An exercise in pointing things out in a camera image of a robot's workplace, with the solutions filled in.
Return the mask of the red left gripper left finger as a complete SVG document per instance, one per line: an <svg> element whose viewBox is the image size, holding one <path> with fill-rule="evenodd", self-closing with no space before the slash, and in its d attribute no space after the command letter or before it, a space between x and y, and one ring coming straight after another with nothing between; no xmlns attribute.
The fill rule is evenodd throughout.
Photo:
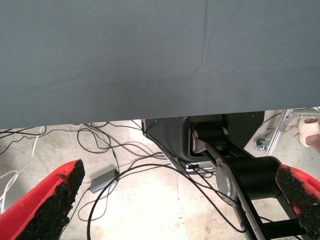
<svg viewBox="0 0 320 240"><path fill-rule="evenodd" d="M2 240L57 240L70 219L85 176L83 161L67 162L0 215Z"/></svg>

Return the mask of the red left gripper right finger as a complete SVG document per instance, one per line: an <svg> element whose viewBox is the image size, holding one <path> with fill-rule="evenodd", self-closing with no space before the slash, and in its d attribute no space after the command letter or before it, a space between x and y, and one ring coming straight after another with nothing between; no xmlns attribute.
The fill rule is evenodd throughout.
<svg viewBox="0 0 320 240"><path fill-rule="evenodd" d="M297 168L281 164L275 181L299 224L312 240L320 238L320 181Z"/></svg>

